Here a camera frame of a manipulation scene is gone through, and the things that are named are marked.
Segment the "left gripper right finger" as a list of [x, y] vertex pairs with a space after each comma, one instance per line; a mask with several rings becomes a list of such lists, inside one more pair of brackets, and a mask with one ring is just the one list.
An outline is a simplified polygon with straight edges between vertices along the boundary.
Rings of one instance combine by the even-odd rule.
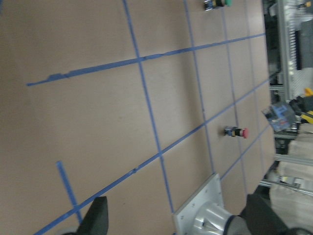
[[259, 195], [249, 194], [240, 217], [252, 235], [289, 235], [290, 230], [270, 205]]

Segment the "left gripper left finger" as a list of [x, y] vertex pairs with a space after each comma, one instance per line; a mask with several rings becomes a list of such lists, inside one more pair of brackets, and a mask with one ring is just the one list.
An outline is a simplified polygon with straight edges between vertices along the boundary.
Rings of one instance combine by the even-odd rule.
[[109, 214], [107, 197], [96, 197], [75, 234], [106, 235], [108, 230]]

